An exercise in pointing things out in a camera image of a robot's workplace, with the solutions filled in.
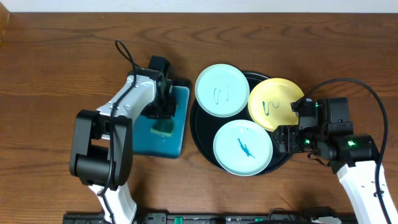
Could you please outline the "green yellow sponge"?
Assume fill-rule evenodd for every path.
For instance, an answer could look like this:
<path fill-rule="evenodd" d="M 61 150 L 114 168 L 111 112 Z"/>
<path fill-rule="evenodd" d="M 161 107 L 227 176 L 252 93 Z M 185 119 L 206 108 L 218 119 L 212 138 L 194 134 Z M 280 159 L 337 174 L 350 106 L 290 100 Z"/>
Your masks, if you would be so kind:
<path fill-rule="evenodd" d="M 174 122 L 171 119 L 158 119 L 150 131 L 154 134 L 170 137 L 174 133 Z"/>

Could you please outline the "yellow plate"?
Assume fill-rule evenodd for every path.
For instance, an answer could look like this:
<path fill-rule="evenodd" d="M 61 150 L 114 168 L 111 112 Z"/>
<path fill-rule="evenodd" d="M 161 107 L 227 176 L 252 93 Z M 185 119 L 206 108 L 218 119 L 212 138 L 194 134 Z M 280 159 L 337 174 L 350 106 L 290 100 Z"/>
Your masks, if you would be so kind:
<path fill-rule="evenodd" d="M 260 82 L 251 91 L 248 110 L 252 120 L 265 130 L 273 132 L 278 126 L 297 125 L 299 118 L 291 103 L 304 93 L 294 82 L 284 78 L 270 78 Z"/>

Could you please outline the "light blue plate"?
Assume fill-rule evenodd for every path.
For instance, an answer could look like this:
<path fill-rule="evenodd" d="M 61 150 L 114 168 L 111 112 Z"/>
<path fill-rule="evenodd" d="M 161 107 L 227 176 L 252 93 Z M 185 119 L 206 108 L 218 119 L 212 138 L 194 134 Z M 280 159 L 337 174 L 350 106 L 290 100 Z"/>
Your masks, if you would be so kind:
<path fill-rule="evenodd" d="M 213 153 L 227 172 L 248 177 L 259 174 L 271 163 L 273 145 L 271 137 L 260 125 L 237 119 L 217 131 Z"/>

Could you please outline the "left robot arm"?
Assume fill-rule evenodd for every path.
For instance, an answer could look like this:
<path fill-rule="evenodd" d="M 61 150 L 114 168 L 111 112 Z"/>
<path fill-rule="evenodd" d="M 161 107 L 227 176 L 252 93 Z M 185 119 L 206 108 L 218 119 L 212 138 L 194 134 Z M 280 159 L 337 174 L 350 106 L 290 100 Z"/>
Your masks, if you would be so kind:
<path fill-rule="evenodd" d="M 96 110 L 81 110 L 75 120 L 70 173 L 97 196 L 106 223 L 132 223 L 137 212 L 127 180 L 133 159 L 133 126 L 139 115 L 169 118 L 169 70 L 130 71 L 124 86 Z"/>

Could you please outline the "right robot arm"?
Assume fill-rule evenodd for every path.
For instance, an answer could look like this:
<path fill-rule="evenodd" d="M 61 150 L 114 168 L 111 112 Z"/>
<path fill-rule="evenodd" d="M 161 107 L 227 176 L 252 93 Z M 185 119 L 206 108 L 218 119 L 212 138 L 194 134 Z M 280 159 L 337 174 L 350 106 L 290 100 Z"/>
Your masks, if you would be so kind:
<path fill-rule="evenodd" d="M 280 125 L 271 138 L 282 152 L 307 152 L 338 176 L 358 223 L 397 223 L 397 210 L 387 188 L 374 139 L 354 134 L 346 98 L 312 101 L 295 111 L 296 125 Z"/>

